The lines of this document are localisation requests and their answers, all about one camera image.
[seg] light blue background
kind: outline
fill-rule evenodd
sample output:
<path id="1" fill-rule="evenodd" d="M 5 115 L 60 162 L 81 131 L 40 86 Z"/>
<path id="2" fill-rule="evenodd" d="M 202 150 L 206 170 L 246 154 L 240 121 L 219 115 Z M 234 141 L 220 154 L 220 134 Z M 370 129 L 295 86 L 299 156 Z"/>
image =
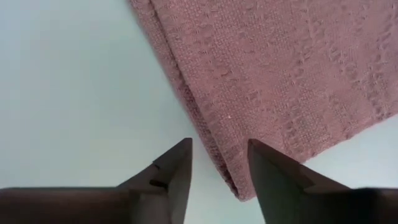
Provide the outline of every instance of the light blue background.
<path id="1" fill-rule="evenodd" d="M 0 187 L 116 185 L 193 137 L 185 223 L 264 223 L 205 152 L 125 0 L 3 0 Z M 350 187 L 398 187 L 398 118 L 307 162 Z"/>

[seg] dark metal object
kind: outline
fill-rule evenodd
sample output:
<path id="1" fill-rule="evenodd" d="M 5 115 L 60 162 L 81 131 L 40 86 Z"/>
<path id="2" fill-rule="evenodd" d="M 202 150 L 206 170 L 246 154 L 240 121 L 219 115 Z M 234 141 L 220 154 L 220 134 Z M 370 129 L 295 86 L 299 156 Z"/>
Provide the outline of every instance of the dark metal object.
<path id="1" fill-rule="evenodd" d="M 248 159 L 267 224 L 398 223 L 397 189 L 350 189 L 255 139 Z"/>
<path id="2" fill-rule="evenodd" d="M 182 224 L 192 139 L 180 141 L 117 187 L 0 190 L 0 223 Z"/>

